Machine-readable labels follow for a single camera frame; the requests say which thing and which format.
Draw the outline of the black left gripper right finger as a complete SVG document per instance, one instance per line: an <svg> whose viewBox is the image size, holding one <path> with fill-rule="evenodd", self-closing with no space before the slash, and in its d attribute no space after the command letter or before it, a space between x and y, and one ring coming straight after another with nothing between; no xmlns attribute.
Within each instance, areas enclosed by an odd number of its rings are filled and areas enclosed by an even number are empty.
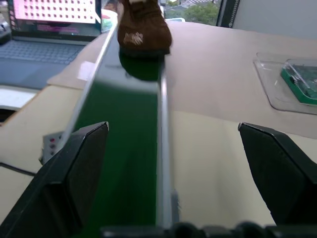
<svg viewBox="0 0 317 238"><path fill-rule="evenodd" d="M285 133L238 126L256 187L277 225L317 223L317 165Z"/></svg>

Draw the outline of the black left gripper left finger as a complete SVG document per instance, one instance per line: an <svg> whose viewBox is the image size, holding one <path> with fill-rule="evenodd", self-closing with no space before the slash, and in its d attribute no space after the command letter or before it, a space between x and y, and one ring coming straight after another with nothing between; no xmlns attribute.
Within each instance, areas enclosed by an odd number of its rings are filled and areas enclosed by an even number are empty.
<svg viewBox="0 0 317 238"><path fill-rule="evenodd" d="M101 176L108 123L72 133L36 173L0 226L2 238L70 238L89 219Z"/></svg>

